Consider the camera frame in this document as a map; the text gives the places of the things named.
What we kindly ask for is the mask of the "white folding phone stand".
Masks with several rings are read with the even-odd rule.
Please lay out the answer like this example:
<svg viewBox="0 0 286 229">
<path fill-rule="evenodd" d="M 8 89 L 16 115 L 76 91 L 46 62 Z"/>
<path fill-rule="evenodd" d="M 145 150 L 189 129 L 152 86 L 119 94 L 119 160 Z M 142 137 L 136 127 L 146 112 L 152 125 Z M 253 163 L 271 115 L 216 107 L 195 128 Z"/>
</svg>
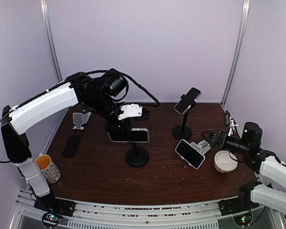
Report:
<svg viewBox="0 0 286 229">
<path fill-rule="evenodd" d="M 91 116 L 91 112 L 87 113 L 73 113 L 73 129 L 84 130 L 84 126 L 88 123 Z"/>
</svg>

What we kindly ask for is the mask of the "black smartphone no case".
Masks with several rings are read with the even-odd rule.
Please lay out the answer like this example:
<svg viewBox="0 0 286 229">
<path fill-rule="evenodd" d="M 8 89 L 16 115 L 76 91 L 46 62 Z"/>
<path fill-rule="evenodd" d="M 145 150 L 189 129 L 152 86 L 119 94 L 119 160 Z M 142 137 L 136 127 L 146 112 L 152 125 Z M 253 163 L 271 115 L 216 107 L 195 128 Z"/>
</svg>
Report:
<svg viewBox="0 0 286 229">
<path fill-rule="evenodd" d="M 65 148 L 62 152 L 62 156 L 63 157 L 74 157 L 77 152 L 80 140 L 81 140 L 80 135 L 70 135 L 67 139 Z"/>
</svg>

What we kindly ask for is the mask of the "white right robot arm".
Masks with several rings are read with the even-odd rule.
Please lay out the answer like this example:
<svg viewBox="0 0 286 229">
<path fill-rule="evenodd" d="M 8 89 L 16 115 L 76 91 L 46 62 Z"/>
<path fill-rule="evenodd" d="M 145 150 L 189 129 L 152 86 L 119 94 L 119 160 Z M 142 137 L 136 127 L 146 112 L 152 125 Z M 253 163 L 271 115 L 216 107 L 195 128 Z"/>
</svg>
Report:
<svg viewBox="0 0 286 229">
<path fill-rule="evenodd" d="M 246 122 L 241 138 L 229 136 L 220 130 L 203 131 L 201 136 L 212 147 L 217 146 L 219 149 L 242 155 L 245 164 L 251 170 L 286 189 L 286 163 L 274 152 L 260 147 L 262 134 L 263 131 L 258 124 Z M 262 204 L 286 215 L 286 193 L 257 181 L 240 187 L 235 207 L 243 211 L 253 203 Z"/>
</svg>

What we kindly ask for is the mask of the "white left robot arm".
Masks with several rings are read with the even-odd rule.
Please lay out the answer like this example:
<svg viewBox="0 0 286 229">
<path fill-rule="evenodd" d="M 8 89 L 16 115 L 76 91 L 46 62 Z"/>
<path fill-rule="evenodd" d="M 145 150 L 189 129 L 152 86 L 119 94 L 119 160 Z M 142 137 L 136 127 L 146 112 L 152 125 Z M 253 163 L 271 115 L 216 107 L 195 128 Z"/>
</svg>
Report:
<svg viewBox="0 0 286 229">
<path fill-rule="evenodd" d="M 8 159 L 24 175 L 40 203 L 49 212 L 59 208 L 46 178 L 32 159 L 28 129 L 49 116 L 78 104 L 107 121 L 106 131 L 115 142 L 147 143 L 146 128 L 133 128 L 129 121 L 147 120 L 149 112 L 139 104 L 121 104 L 116 96 L 128 89 L 132 78 L 116 69 L 75 73 L 37 96 L 2 111 L 1 134 Z"/>
</svg>

